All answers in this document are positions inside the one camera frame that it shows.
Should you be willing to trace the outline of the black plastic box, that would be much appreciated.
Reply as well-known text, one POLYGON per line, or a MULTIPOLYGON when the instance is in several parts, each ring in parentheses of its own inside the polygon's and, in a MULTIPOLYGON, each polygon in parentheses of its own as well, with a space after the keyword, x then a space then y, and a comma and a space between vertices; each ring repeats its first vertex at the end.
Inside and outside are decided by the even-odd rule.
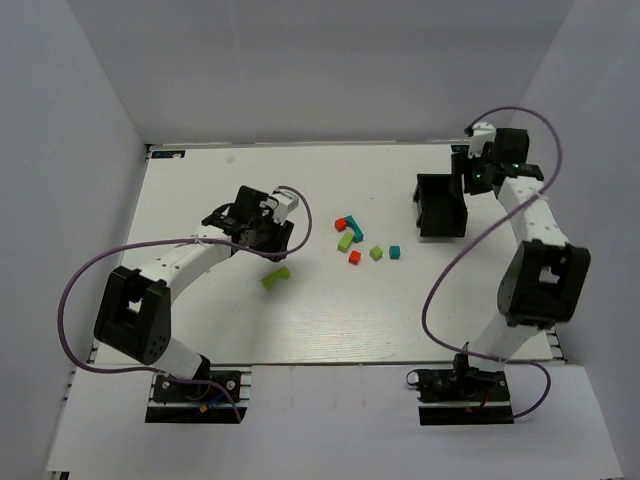
POLYGON ((418 174, 413 194, 421 238, 463 238, 468 212, 462 180, 453 174, 418 174))

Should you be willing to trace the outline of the green arch block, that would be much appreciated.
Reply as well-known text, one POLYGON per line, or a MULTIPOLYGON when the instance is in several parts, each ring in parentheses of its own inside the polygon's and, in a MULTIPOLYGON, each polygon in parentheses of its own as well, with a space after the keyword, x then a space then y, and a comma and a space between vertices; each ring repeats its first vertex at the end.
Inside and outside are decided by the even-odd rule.
POLYGON ((290 278, 291 272, 289 268, 283 266, 263 277, 261 284, 266 291, 270 291, 278 281, 289 280, 290 278))

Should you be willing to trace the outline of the green rectangular block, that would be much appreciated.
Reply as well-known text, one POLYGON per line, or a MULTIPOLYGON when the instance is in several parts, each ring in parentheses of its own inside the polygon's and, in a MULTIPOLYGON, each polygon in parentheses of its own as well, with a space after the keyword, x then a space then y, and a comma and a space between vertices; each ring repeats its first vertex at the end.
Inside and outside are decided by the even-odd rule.
POLYGON ((351 231, 347 231, 343 234, 343 236, 339 240, 337 244, 337 249, 340 252, 347 252, 351 244, 353 243, 353 241, 354 241, 354 233, 351 231))

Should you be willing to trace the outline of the teal arch block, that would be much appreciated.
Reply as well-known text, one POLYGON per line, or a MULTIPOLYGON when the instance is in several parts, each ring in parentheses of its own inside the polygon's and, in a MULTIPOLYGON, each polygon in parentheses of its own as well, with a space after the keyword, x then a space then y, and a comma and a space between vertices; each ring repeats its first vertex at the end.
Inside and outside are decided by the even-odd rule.
POLYGON ((356 222, 356 220, 351 215, 345 216, 344 220, 347 226, 353 231, 354 242, 355 243, 361 242, 364 239, 364 234, 361 228, 359 227, 358 223, 356 222))

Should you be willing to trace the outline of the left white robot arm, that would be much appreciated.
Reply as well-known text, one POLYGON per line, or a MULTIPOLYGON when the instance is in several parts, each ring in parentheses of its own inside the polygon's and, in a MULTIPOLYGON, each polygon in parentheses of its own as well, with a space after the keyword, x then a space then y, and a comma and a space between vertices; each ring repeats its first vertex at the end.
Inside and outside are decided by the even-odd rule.
POLYGON ((176 378, 208 380, 210 361, 172 336, 173 302, 193 282, 240 250, 277 262, 294 224, 288 215, 299 197, 281 189, 268 194, 242 186, 228 207, 201 221, 187 241, 145 266, 120 266, 108 277, 94 338, 114 350, 176 378))

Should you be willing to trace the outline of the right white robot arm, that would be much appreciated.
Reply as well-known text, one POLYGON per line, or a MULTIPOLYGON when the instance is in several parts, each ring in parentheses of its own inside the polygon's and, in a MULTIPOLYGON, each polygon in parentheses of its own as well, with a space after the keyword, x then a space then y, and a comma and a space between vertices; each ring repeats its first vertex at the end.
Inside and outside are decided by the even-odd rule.
POLYGON ((591 256, 571 245, 554 219, 541 169, 528 163, 529 135, 524 129, 469 127, 460 169, 463 190, 492 192, 509 214, 517 250, 497 290, 497 313, 467 347, 470 369, 484 375, 505 363, 539 332, 568 322, 576 309, 591 256))

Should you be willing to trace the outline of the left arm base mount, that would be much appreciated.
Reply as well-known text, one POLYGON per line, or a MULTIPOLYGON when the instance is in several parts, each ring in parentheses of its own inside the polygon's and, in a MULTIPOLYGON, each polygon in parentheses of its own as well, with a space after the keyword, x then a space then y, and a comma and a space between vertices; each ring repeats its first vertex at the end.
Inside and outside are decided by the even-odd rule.
POLYGON ((145 422, 148 424, 239 424, 250 401, 252 372, 249 368, 219 367, 211 370, 216 382, 233 400, 238 411, 218 388, 186 385, 155 375, 150 389, 145 422))

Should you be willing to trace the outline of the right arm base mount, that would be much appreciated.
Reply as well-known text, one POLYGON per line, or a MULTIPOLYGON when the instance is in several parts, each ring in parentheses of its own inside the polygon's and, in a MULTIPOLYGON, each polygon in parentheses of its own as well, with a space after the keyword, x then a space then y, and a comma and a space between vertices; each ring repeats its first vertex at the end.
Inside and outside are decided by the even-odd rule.
POLYGON ((503 371, 471 367, 456 354, 447 368, 418 368, 406 375, 418 392, 421 426, 506 425, 514 423, 511 397, 503 371))

